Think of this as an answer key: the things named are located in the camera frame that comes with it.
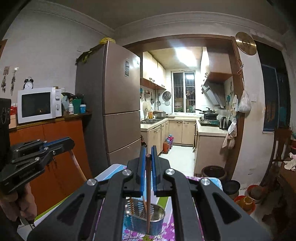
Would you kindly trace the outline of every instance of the kitchen sink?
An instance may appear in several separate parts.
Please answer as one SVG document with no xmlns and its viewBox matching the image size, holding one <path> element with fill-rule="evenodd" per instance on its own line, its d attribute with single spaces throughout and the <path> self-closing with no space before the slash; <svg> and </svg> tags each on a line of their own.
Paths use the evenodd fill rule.
<svg viewBox="0 0 296 241">
<path fill-rule="evenodd" d="M 140 123 L 141 124 L 154 124 L 154 123 L 159 122 L 159 121 L 161 121 L 161 119 L 143 120 Z"/>
</svg>

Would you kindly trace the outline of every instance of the microwave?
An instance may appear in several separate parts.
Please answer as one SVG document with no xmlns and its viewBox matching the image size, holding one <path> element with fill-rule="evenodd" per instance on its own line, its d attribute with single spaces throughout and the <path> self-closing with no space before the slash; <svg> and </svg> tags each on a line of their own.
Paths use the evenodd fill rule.
<svg viewBox="0 0 296 241">
<path fill-rule="evenodd" d="M 62 116 L 61 94 L 61 89 L 56 89 L 55 87 L 18 91 L 18 123 L 53 119 Z"/>
</svg>

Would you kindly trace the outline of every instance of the white bottle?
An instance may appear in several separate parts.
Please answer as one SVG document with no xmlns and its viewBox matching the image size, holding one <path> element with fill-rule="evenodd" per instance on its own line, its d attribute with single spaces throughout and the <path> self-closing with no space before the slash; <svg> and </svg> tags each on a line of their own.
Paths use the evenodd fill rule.
<svg viewBox="0 0 296 241">
<path fill-rule="evenodd" d="M 74 106 L 72 103 L 69 104 L 69 115 L 74 114 Z"/>
</svg>

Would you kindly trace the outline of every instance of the freezer drawer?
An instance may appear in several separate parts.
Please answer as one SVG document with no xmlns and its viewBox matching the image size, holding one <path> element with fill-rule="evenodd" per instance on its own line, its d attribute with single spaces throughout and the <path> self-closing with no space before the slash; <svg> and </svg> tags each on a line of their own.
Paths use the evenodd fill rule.
<svg viewBox="0 0 296 241">
<path fill-rule="evenodd" d="M 104 114 L 140 110 L 140 58 L 108 42 L 104 73 Z"/>
<path fill-rule="evenodd" d="M 141 138 L 140 112 L 104 115 L 107 153 Z"/>
<path fill-rule="evenodd" d="M 110 165 L 119 163 L 127 165 L 129 160 L 138 158 L 141 150 L 141 138 L 135 142 L 111 153 L 107 153 Z"/>
</svg>

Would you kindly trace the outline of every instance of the range hood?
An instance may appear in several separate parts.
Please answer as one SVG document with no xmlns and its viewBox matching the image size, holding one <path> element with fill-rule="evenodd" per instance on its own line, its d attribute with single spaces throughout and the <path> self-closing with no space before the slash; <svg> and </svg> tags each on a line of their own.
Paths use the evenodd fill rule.
<svg viewBox="0 0 296 241">
<path fill-rule="evenodd" d="M 203 93 L 212 102 L 214 107 L 225 108 L 225 93 L 223 84 L 205 82 L 202 86 Z"/>
</svg>

